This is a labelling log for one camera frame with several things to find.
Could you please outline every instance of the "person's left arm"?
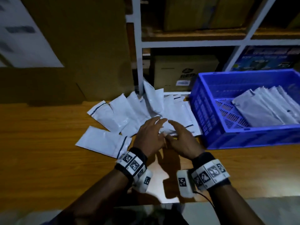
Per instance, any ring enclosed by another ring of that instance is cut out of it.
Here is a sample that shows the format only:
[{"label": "person's left arm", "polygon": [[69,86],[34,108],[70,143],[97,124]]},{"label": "person's left arm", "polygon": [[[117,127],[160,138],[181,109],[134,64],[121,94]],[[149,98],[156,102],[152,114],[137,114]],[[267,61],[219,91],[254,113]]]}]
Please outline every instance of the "person's left arm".
[{"label": "person's left arm", "polygon": [[[167,119],[154,117],[145,122],[133,143],[146,157],[155,154],[164,146],[164,136],[159,129]],[[46,224],[90,224],[104,222],[107,213],[114,207],[118,198],[131,186],[132,180],[123,172],[113,169],[96,182],[83,195],[64,209],[57,217]]]}]

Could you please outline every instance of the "wooden table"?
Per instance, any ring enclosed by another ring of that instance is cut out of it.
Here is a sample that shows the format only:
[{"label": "wooden table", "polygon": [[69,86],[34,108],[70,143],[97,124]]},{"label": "wooden table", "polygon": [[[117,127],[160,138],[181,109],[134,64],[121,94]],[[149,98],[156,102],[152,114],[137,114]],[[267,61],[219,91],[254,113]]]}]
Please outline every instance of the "wooden table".
[{"label": "wooden table", "polygon": [[[86,113],[95,104],[0,105],[0,210],[63,209],[114,167],[114,158],[75,146],[89,125],[103,128]],[[300,195],[299,145],[211,152],[245,198]],[[128,195],[132,204],[204,200],[179,197],[176,171],[189,160],[161,150],[148,166],[148,194]]]}]

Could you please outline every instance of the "person's left hand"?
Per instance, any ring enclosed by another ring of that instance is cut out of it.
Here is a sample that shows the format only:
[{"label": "person's left hand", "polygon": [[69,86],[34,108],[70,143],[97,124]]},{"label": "person's left hand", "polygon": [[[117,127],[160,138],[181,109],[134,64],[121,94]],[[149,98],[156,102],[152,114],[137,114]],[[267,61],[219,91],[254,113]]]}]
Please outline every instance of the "person's left hand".
[{"label": "person's left hand", "polygon": [[158,132],[166,121],[166,118],[160,119],[160,117],[147,120],[137,132],[133,147],[139,148],[147,157],[155,154],[165,145],[163,134],[158,134]]}]

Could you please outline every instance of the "purple plastic crate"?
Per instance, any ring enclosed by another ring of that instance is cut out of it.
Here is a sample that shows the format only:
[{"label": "purple plastic crate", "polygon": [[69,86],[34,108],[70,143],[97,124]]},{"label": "purple plastic crate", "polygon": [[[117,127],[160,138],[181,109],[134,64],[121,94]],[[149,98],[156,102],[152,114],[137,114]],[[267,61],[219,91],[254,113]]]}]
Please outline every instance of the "purple plastic crate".
[{"label": "purple plastic crate", "polygon": [[231,101],[245,92],[281,85],[300,104],[300,74],[293,69],[200,73],[190,94],[208,149],[300,143],[300,124],[251,127]]}]

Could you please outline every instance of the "person's right arm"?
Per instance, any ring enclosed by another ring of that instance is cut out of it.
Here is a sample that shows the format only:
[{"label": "person's right arm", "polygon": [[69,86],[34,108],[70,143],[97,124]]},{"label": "person's right arm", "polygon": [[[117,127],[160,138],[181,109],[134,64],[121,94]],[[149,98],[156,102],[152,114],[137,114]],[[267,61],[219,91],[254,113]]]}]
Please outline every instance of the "person's right arm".
[{"label": "person's right arm", "polygon": [[[169,123],[174,126],[178,138],[176,140],[172,136],[166,135],[166,140],[179,155],[192,160],[194,168],[198,168],[207,163],[208,160],[214,159],[212,154],[205,152],[204,147],[197,142],[184,126],[171,120],[169,120]],[[222,225],[264,224],[228,180],[223,181],[221,185],[211,187],[208,192]]]}]

